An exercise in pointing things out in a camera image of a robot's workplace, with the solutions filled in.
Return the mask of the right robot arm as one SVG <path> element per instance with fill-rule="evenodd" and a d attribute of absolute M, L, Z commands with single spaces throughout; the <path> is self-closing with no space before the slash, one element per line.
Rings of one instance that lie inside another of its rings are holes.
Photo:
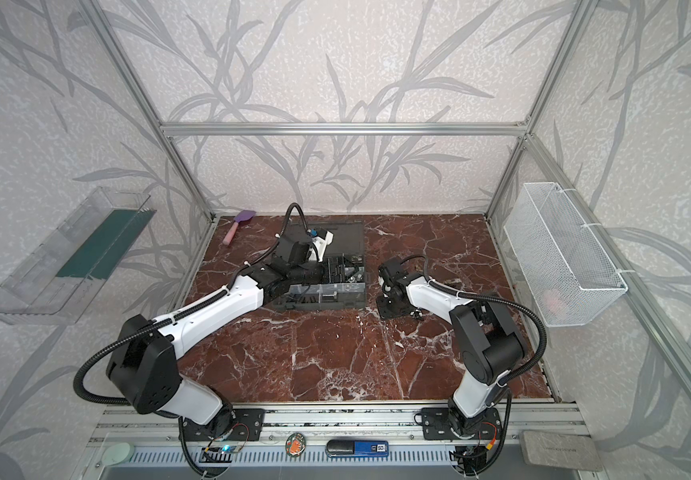
<path fill-rule="evenodd" d="M 441 284 L 429 259 L 417 254 L 379 266 L 383 320 L 427 311 L 451 324 L 467 373 L 451 401 L 451 420 L 463 430 L 505 395 L 509 382 L 532 370 L 545 355 L 549 333 L 531 309 L 495 294 Z"/>

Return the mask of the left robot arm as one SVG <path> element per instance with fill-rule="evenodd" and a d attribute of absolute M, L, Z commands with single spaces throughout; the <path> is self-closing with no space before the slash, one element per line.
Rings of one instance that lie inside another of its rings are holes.
<path fill-rule="evenodd" d="M 152 320 L 127 320 L 117 341 L 77 371 L 75 394 L 87 402 L 131 405 L 139 414 L 175 415 L 223 432 L 236 416 L 212 388 L 181 374 L 179 361 L 205 338 L 232 321 L 287 294 L 294 285 L 322 282 L 330 230 L 295 230 L 231 281 L 185 307 Z"/>

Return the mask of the grey plastic organizer box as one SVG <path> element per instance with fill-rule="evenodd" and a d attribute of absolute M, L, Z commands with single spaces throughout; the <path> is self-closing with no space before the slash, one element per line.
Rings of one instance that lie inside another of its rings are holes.
<path fill-rule="evenodd" d="M 334 238 L 322 258 L 323 279 L 316 285 L 293 284 L 272 303 L 278 311 L 325 311 L 361 309 L 367 303 L 365 230 L 363 221 L 314 222 L 316 233 Z"/>

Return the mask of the purple pink brush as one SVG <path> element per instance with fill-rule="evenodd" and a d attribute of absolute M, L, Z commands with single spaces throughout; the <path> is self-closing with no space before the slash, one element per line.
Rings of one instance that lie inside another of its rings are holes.
<path fill-rule="evenodd" d="M 256 216 L 257 212 L 254 210 L 243 210 L 238 213 L 233 221 L 233 224 L 223 239 L 222 244 L 225 246 L 230 246 L 240 228 L 240 226 L 247 221 L 252 220 Z"/>

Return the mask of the blue black usb device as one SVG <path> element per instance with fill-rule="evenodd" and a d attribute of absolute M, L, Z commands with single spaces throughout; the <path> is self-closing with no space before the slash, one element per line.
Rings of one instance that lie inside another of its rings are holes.
<path fill-rule="evenodd" d="M 326 445 L 331 458 L 388 458 L 389 443 L 383 440 L 333 439 Z"/>

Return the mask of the round orange badge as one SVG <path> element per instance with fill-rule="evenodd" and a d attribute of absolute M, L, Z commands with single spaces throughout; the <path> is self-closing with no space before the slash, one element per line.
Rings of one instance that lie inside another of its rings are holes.
<path fill-rule="evenodd" d="M 299 458 L 303 455 L 307 448 L 307 439 L 305 435 L 300 432 L 291 434 L 285 444 L 287 456 L 291 458 Z"/>

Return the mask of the grey foam pad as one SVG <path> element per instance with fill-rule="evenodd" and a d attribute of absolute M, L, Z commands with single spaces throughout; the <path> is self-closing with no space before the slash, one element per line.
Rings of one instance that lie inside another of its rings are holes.
<path fill-rule="evenodd" d="M 525 463 L 581 471 L 603 471 L 591 437 L 547 431 L 524 431 L 519 438 Z"/>

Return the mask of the white round knob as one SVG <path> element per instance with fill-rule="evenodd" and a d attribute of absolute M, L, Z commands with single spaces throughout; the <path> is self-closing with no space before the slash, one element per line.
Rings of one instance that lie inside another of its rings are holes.
<path fill-rule="evenodd" d="M 104 467 L 110 467 L 127 463 L 135 455 L 135 452 L 135 446 L 129 442 L 112 444 L 103 451 L 100 464 Z"/>

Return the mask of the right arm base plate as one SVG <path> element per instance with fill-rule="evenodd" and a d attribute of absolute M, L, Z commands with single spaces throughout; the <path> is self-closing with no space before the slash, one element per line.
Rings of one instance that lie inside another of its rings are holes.
<path fill-rule="evenodd" d="M 497 408 L 487 408 L 473 417 L 465 417 L 453 407 L 423 408 L 415 416 L 425 440 L 493 441 L 501 436 L 501 417 Z"/>

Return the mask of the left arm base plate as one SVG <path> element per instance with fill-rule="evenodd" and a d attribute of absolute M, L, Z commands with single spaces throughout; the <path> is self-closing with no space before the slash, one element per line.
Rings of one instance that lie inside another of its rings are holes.
<path fill-rule="evenodd" d="M 259 441 L 265 414 L 262 408 L 224 408 L 206 425 L 185 420 L 182 437 L 187 442 Z"/>

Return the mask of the clear wall shelf tray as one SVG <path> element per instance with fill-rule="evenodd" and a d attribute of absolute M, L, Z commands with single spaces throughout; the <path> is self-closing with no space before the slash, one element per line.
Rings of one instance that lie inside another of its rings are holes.
<path fill-rule="evenodd" d="M 149 193 L 96 188 L 0 284 L 0 321 L 77 323 L 155 214 Z"/>

